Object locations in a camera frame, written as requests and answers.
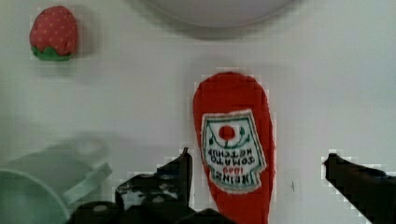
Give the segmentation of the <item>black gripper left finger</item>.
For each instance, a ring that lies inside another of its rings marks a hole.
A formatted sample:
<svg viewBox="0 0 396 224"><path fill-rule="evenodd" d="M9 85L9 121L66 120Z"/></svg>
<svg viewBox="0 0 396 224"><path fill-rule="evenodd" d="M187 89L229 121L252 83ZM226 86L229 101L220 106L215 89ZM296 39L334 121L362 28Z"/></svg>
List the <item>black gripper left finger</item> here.
<svg viewBox="0 0 396 224"><path fill-rule="evenodd" d="M189 208L192 156L187 147L155 173L135 175L115 190L115 202L124 211L166 217Z"/></svg>

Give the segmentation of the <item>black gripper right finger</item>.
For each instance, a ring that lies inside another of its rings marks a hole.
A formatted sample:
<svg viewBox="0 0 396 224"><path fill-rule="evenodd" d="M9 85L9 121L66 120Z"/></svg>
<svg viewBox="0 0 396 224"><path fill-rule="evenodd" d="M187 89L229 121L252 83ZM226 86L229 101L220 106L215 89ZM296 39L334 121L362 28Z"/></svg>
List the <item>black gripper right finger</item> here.
<svg viewBox="0 0 396 224"><path fill-rule="evenodd" d="M372 224L395 224L395 177L330 153L325 178Z"/></svg>

